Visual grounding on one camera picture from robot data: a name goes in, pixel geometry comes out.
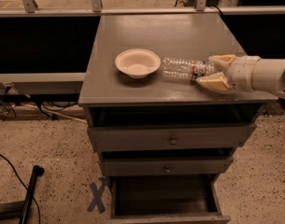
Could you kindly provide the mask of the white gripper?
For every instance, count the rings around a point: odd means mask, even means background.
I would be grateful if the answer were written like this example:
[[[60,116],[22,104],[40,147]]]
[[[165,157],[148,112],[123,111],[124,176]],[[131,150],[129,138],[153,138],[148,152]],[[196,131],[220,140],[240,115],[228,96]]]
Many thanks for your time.
[[[220,70],[225,71],[199,77],[196,82],[210,91],[253,92],[252,72],[255,64],[261,60],[259,56],[236,57],[234,54],[213,55],[208,58]]]

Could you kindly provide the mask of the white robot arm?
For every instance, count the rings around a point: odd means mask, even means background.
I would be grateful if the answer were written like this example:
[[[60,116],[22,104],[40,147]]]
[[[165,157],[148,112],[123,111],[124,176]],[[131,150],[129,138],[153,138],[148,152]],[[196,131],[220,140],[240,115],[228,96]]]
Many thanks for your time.
[[[227,54],[210,56],[208,60],[220,72],[197,78],[201,87],[220,92],[265,91],[285,100],[285,59]]]

